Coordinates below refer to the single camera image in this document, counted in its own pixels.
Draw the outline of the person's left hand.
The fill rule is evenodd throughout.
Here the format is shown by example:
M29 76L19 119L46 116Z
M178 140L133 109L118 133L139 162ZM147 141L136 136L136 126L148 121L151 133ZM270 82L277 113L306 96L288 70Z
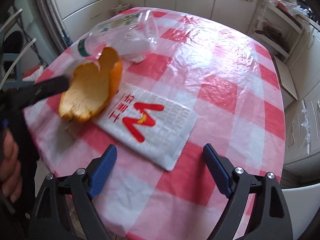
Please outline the person's left hand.
M4 133L3 154L1 162L2 192L5 198L14 203L22 192L21 162L18 160L19 147L12 133L6 129Z

